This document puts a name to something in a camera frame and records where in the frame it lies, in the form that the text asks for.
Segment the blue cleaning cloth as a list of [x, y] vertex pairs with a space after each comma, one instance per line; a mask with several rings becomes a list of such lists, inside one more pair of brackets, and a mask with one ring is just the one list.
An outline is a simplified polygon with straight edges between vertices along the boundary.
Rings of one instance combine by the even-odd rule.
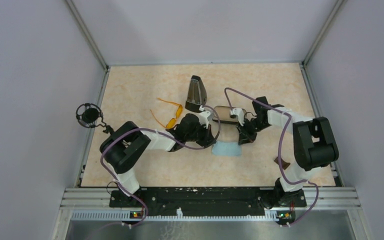
[[239, 157], [242, 155], [242, 147], [237, 142], [217, 141], [211, 149], [215, 156]]

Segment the orange sunglasses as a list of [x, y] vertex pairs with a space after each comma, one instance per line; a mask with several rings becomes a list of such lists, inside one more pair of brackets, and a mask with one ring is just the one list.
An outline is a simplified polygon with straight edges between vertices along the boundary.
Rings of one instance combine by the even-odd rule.
[[157, 98], [157, 100], [172, 106], [158, 108], [157, 115], [155, 115], [154, 111], [150, 109], [150, 114], [161, 127], [164, 127], [165, 129], [173, 128], [178, 119], [182, 116], [184, 110], [183, 105], [177, 102], [164, 100], [162, 98]]

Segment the black glasses case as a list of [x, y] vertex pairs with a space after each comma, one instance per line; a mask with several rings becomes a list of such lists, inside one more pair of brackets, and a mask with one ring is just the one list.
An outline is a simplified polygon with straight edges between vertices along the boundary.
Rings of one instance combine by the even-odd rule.
[[218, 105], [218, 106], [214, 107], [214, 110], [218, 114], [218, 117], [216, 116], [216, 114], [214, 114], [214, 116], [212, 118], [212, 120], [214, 122], [218, 122], [218, 120], [220, 120], [220, 122], [222, 124], [230, 124], [230, 125], [237, 125], [237, 124], [239, 124], [235, 119], [232, 120], [230, 118], [230, 110], [231, 110], [231, 108], [229, 106]]

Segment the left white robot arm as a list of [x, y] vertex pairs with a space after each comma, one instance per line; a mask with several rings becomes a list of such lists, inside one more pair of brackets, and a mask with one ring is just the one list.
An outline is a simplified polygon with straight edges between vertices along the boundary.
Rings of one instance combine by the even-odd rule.
[[196, 150], [206, 149], [217, 142], [208, 120], [192, 113], [186, 114], [174, 127], [164, 132], [138, 127], [127, 121], [100, 145], [101, 164], [114, 178], [122, 194], [121, 200], [129, 207], [140, 202], [139, 182], [134, 166], [145, 151], [176, 152], [195, 142]]

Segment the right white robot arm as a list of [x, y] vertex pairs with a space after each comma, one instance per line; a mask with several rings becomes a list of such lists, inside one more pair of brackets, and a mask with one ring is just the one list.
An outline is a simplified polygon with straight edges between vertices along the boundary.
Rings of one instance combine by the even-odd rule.
[[266, 97], [258, 97], [252, 103], [255, 116], [246, 118], [240, 108], [230, 110], [231, 118], [236, 118], [239, 132], [238, 144], [253, 143], [257, 134], [271, 126], [281, 128], [279, 145], [283, 145], [285, 134], [293, 138], [295, 161], [287, 168], [282, 166], [279, 153], [276, 162], [281, 176], [275, 181], [274, 188], [260, 201], [265, 208], [289, 206], [300, 200], [303, 186], [322, 168], [339, 158], [339, 149], [326, 117], [306, 117], [285, 108], [281, 104], [270, 105]]

